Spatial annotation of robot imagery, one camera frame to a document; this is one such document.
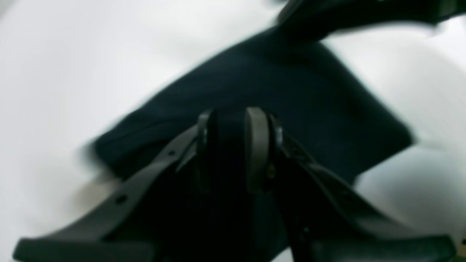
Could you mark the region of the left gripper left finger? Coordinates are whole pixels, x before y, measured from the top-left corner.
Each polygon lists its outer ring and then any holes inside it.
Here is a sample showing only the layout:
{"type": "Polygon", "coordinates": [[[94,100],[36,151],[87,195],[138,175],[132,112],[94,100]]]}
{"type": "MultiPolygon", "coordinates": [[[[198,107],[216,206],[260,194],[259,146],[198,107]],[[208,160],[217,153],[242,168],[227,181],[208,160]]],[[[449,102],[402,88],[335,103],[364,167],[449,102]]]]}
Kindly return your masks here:
{"type": "Polygon", "coordinates": [[[17,262],[154,262],[153,237],[127,240],[142,228],[153,210],[150,192],[167,175],[178,175],[193,192],[210,191],[212,152],[217,148],[217,112],[207,110],[197,124],[170,141],[147,167],[122,184],[98,207],[67,227],[40,238],[23,238],[15,247],[17,262]]]}

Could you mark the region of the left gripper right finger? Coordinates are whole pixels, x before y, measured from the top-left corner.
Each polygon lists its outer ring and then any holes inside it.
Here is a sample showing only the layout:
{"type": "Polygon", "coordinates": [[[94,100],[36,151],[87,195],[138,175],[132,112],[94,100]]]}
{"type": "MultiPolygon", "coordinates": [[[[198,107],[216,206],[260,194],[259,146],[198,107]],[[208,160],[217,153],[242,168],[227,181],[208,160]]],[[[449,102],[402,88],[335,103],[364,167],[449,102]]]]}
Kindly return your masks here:
{"type": "Polygon", "coordinates": [[[295,262],[450,262],[447,235],[419,233],[383,215],[318,164],[274,114],[245,115],[247,186],[271,194],[295,262]]]}

